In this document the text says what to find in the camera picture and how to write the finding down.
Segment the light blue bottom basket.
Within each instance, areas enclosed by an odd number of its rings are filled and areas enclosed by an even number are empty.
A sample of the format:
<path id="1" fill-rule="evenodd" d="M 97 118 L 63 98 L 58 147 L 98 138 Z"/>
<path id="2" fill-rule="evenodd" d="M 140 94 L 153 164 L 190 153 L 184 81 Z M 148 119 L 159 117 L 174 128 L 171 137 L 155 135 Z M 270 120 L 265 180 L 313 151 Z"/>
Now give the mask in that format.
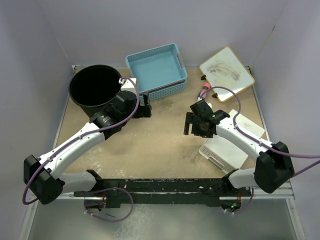
<path id="1" fill-rule="evenodd" d="M 184 79 L 181 82 L 178 82 L 178 83 L 175 83 L 175 84 L 172 84 L 169 86 L 160 87 L 158 89 L 149 90 L 147 92 L 141 92 L 139 94 L 140 102 L 144 101 L 143 95 L 148 95 L 148 99 L 150 101 L 153 101 L 153 100 L 157 100 L 160 98 L 164 98 L 164 97 L 167 97 L 170 95 L 180 93 L 180 92 L 184 91 L 186 84 L 187 84 L 187 79 Z"/>

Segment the light blue basket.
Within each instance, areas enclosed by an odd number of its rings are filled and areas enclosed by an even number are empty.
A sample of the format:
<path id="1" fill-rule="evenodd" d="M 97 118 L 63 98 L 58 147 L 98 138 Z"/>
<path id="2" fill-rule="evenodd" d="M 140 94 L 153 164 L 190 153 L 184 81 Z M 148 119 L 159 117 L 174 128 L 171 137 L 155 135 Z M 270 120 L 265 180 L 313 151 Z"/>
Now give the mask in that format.
<path id="1" fill-rule="evenodd" d="M 140 93 L 181 83 L 188 74 L 175 43 L 133 53 L 125 57 L 130 75 L 137 79 Z"/>
<path id="2" fill-rule="evenodd" d="M 178 83 L 175 83 L 175 84 L 172 84 L 169 86 L 160 87 L 158 89 L 149 90 L 147 92 L 141 92 L 139 94 L 140 102 L 144 101 L 143 95 L 148 95 L 148 99 L 150 101 L 153 101 L 153 100 L 157 100 L 160 98 L 164 98 L 164 97 L 167 97 L 170 95 L 180 93 L 180 92 L 184 91 L 186 84 L 187 84 L 187 79 L 184 79 L 181 82 L 178 82 Z"/>

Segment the large black ribbed bin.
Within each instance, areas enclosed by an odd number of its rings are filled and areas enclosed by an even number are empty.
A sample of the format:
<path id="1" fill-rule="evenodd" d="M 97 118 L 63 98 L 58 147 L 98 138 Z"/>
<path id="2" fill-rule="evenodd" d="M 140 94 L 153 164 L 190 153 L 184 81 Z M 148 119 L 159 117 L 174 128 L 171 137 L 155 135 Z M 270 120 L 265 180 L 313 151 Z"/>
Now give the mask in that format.
<path id="1" fill-rule="evenodd" d="M 121 74 L 108 65 L 91 65 L 76 73 L 68 87 L 69 96 L 91 118 L 114 99 L 121 89 Z"/>

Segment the white perforated basket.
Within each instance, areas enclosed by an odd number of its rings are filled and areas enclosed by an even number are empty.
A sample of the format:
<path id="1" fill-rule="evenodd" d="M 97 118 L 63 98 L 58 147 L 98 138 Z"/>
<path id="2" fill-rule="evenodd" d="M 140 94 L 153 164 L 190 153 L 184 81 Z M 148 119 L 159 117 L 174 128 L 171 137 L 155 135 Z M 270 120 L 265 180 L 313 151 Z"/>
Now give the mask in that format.
<path id="1" fill-rule="evenodd" d="M 238 115 L 236 122 L 258 137 L 265 133 L 262 127 L 242 114 Z M 217 135 L 208 138 L 198 152 L 225 174 L 241 168 L 248 158 L 248 155 L 233 143 Z"/>

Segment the light blue top basket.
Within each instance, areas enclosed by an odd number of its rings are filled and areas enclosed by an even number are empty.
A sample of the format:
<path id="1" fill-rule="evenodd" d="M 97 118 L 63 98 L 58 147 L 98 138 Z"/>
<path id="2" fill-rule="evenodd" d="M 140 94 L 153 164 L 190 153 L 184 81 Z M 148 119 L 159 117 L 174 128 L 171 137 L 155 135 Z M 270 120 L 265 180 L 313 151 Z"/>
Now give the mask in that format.
<path id="1" fill-rule="evenodd" d="M 130 75 L 137 79 L 140 93 L 181 83 L 188 74 L 175 43 L 133 53 L 125 57 Z"/>

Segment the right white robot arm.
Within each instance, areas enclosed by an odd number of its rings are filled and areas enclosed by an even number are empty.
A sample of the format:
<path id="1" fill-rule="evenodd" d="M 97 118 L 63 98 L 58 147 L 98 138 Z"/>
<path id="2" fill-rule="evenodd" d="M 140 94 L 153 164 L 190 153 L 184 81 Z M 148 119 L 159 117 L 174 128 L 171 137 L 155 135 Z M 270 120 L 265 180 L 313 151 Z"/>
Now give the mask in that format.
<path id="1" fill-rule="evenodd" d="M 222 190 L 228 196 L 241 188 L 258 187 L 271 194 L 295 174 L 287 145 L 259 138 L 238 125 L 223 110 L 213 111 L 205 100 L 190 106 L 185 115 L 184 135 L 203 138 L 217 135 L 234 144 L 255 161 L 254 168 L 236 169 L 223 177 Z"/>

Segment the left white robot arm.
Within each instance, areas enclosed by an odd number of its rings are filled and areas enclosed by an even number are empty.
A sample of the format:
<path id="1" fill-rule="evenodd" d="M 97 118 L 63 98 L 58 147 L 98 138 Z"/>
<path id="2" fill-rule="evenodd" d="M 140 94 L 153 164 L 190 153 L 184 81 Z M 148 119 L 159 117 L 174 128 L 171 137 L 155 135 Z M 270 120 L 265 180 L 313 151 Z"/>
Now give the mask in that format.
<path id="1" fill-rule="evenodd" d="M 87 191 L 91 196 L 98 196 L 103 184 L 95 173 L 67 175 L 64 171 L 85 152 L 118 133 L 130 119 L 149 118 L 151 111 L 149 94 L 137 96 L 132 91 L 118 92 L 67 141 L 40 157 L 30 155 L 23 161 L 26 189 L 43 205 L 68 190 Z"/>

